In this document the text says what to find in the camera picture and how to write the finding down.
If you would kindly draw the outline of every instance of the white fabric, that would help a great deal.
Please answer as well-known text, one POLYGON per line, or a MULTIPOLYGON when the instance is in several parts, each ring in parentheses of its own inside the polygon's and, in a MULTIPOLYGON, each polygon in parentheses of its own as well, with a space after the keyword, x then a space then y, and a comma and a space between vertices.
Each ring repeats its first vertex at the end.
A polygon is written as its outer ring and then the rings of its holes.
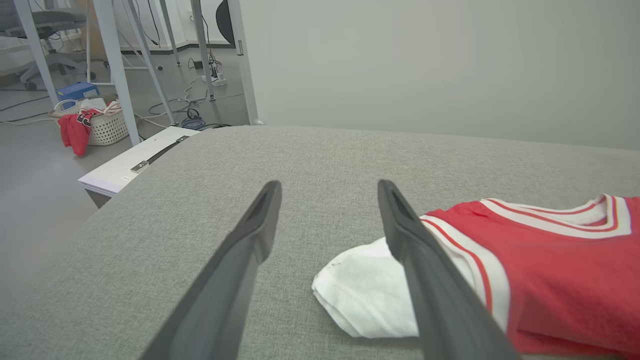
MULTIPOLYGON (((445 251, 473 286, 467 262, 445 251)), ((389 252, 386 238, 336 256, 320 270, 311 287, 333 321, 353 337, 418 336, 404 268, 389 252)))

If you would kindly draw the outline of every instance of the red fabric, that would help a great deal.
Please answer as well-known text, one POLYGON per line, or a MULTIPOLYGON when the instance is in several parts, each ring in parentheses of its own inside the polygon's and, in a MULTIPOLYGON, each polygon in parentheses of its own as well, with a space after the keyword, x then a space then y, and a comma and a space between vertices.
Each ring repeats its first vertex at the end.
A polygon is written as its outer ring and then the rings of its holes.
POLYGON ((507 336, 530 354, 640 359, 640 197, 631 234, 585 239, 535 229, 480 202, 428 213, 498 257, 509 278, 507 336))
POLYGON ((90 109, 81 114, 64 115, 58 119, 60 136, 65 147, 72 147, 74 154, 83 156, 89 144, 91 133, 91 117, 101 112, 90 109))

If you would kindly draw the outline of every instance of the red stripe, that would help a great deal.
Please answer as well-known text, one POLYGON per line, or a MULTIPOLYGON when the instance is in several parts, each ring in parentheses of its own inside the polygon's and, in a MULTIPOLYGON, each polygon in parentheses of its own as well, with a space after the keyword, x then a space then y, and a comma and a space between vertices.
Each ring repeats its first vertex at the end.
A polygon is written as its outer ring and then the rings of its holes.
POLYGON ((600 201, 595 202, 589 206, 587 206, 586 208, 582 209, 582 210, 576 210, 576 211, 552 211, 552 210, 544 210, 544 209, 534 209, 534 208, 527 208, 529 210, 533 210, 533 211, 538 211, 540 213, 547 213, 547 214, 558 214, 558 215, 574 215, 574 214, 579 214, 579 213, 585 213, 593 208, 595 208, 597 205, 602 204, 603 202, 605 202, 605 200, 607 200, 607 197, 603 196, 602 199, 600 199, 600 201))
POLYGON ((493 311, 493 297, 491 295, 491 283, 489 282, 489 275, 487 275, 486 270, 484 269, 484 265, 482 264, 482 261, 480 260, 480 258, 475 255, 473 252, 463 248, 459 243, 456 242, 456 240, 453 240, 447 233, 444 232, 444 230, 442 230, 442 228, 440 228, 440 226, 437 226, 436 224, 434 224, 433 222, 423 219, 420 219, 421 221, 435 227, 438 231, 440 231, 441 234, 443 234, 447 240, 449 240, 450 243, 452 243, 455 247, 457 247, 458 249, 466 252, 467 254, 471 255, 471 257, 473 258, 473 260, 476 262, 476 265, 478 266, 478 269, 480 270, 480 276, 482 277, 482 282, 484 284, 484 297, 486 299, 486 308, 487 310, 489 310, 490 313, 492 313, 493 311))
POLYGON ((612 231, 612 230, 615 230, 615 229, 618 228, 618 211, 616 209, 616 198, 615 197, 611 197, 611 206, 613 208, 612 209, 613 210, 613 214, 612 214, 613 215, 613 225, 611 227, 607 228, 607 229, 585 229, 583 227, 577 227, 577 226, 573 226, 573 225, 570 225, 570 224, 565 224, 565 223, 558 222, 558 221, 555 221, 555 220, 552 220, 552 219, 549 219, 549 218, 541 217, 541 216, 538 216, 538 215, 535 215, 535 214, 531 214, 531 213, 527 213, 527 212, 524 212, 524 211, 512 209, 512 208, 509 208, 509 207, 507 207, 505 205, 502 205, 501 203, 499 203, 499 202, 497 202, 495 200, 488 199, 488 201, 491 201, 492 203, 500 206, 501 208, 503 208, 505 210, 511 211, 512 213, 518 213, 518 214, 521 214, 521 215, 526 215, 528 217, 537 218, 538 220, 543 220, 543 221, 546 221, 546 222, 550 222, 552 224, 561 225, 561 226, 565 226, 565 227, 570 227, 570 228, 576 229, 576 230, 589 231, 591 233, 602 233, 604 231, 612 231))

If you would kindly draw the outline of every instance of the blue box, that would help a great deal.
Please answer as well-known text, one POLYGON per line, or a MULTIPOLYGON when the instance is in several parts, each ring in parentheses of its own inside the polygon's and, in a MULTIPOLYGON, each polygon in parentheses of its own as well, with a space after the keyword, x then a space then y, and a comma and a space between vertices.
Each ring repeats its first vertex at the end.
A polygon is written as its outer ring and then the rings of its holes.
MULTIPOLYGON (((73 99, 80 100, 85 97, 100 95, 98 91, 98 87, 91 83, 77 83, 73 85, 66 86, 64 88, 60 88, 56 90, 56 94, 58 94, 58 99, 60 101, 73 99)), ((67 102, 63 104, 64 109, 68 109, 72 107, 73 104, 71 102, 67 102)))

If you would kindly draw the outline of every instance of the white basket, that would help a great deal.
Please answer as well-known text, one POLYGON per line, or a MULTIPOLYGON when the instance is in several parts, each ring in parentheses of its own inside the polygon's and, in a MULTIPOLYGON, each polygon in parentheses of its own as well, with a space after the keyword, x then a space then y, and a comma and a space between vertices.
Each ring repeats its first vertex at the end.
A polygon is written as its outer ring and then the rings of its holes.
POLYGON ((127 137, 127 125, 122 111, 110 115, 91 117, 91 133, 89 145, 111 145, 127 137))

